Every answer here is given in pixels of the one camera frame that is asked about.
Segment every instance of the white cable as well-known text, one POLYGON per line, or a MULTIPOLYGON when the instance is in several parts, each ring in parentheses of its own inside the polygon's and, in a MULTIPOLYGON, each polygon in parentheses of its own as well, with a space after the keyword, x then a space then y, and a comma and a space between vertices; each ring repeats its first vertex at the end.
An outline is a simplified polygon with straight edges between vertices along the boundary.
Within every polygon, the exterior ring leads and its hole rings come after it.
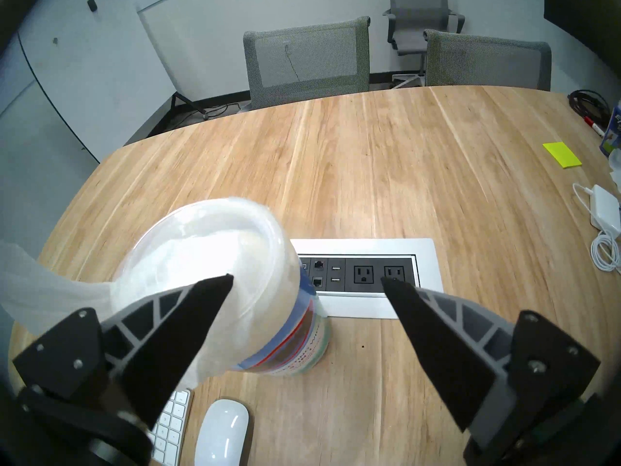
POLYGON ((604 230, 601 224, 597 221, 597 218, 591 213, 591 208, 584 202, 584 200, 582 200, 576 188, 582 189, 589 195, 593 193, 593 190, 583 187, 579 183, 573 184, 572 187, 580 203, 584 206, 584 208, 588 210, 589 214, 593 217, 593 220, 602 229, 598 233, 597 237, 593 239, 593 242, 591 242, 591 259, 593 260, 593 263, 599 270, 603 270, 604 272, 612 272, 613 270, 616 270, 621 274, 621 258, 619 257, 619 245, 617 244, 615 239, 612 238, 610 233, 604 230), (608 260, 602 257, 601 251, 604 251, 608 260))

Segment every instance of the chair backrest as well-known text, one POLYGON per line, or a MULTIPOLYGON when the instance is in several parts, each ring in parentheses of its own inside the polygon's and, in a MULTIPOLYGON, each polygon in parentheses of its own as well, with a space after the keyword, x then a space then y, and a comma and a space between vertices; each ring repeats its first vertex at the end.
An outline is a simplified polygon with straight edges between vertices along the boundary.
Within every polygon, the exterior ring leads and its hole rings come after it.
POLYGON ((245 32, 252 108, 369 91, 370 22, 245 32))
POLYGON ((425 30, 428 86, 489 84, 550 91, 552 51, 545 42, 425 30))
POLYGON ((395 15, 397 29, 447 29, 448 0, 390 0, 390 8, 395 15))

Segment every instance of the table surface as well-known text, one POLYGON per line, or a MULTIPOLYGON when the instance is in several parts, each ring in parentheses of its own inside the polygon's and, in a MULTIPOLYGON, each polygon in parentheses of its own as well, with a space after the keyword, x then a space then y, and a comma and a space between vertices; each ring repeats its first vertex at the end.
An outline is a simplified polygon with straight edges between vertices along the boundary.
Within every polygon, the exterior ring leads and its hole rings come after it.
MULTIPOLYGON (((619 363, 621 276, 593 266, 596 230, 571 184, 616 190, 598 144, 563 95, 535 90, 409 88, 261 109, 114 152, 39 262, 74 280, 110 280, 157 220, 227 196, 266 204, 290 237, 431 237, 445 292, 509 321, 521 309, 545 315, 602 360, 588 389, 597 391, 619 363), (557 141, 581 167, 561 169, 542 146, 557 141)), ((400 322, 331 321, 328 350, 304 375, 232 372, 196 388, 181 464, 194 464, 218 398, 251 414, 249 464, 462 464, 468 435, 400 322)), ((11 358, 32 339, 16 324, 11 358)))

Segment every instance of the marker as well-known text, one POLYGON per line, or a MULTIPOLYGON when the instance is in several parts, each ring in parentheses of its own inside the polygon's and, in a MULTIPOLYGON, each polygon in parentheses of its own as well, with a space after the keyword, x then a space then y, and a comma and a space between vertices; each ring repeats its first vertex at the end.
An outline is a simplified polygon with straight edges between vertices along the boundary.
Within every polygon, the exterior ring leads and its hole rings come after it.
POLYGON ((602 129, 598 127, 597 124, 593 120, 591 120, 589 117, 583 117, 583 118, 586 124, 595 130, 595 133, 597 133, 597 135, 599 135, 602 138, 604 137, 604 132, 602 132, 602 129))

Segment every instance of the keyboard key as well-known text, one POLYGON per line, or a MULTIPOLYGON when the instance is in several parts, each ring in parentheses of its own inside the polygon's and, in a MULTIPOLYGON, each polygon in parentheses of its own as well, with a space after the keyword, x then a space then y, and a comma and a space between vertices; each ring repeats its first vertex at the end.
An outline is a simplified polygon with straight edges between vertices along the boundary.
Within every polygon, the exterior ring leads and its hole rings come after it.
POLYGON ((171 418, 170 427, 172 427, 175 431, 181 432, 181 420, 178 417, 171 418))
POLYGON ((162 438, 166 439, 166 436, 168 436, 168 428, 162 426, 161 424, 158 424, 158 426, 157 426, 157 435, 159 437, 162 437, 162 438))
POLYGON ((168 440, 178 446, 179 445, 179 433, 171 429, 168 432, 168 440))
POLYGON ((160 463, 164 462, 164 453, 162 453, 162 451, 160 451, 159 449, 154 449, 153 450, 153 459, 155 459, 156 461, 159 461, 160 463))
POLYGON ((173 406, 173 414, 177 417, 183 417, 183 413, 186 412, 186 407, 180 404, 175 404, 173 406))
POLYGON ((166 441, 164 441, 161 437, 155 439, 155 447, 160 451, 164 451, 166 449, 166 441))
POLYGON ((169 426, 170 425, 170 415, 166 414, 166 413, 162 413, 160 415, 160 422, 164 425, 164 426, 169 426))
POLYGON ((179 393, 177 393, 177 402, 181 403, 181 404, 187 404, 188 403, 188 393, 185 391, 181 391, 179 393))
POLYGON ((177 447, 174 444, 166 445, 166 455, 164 456, 164 464, 166 466, 174 466, 174 460, 177 459, 177 447))

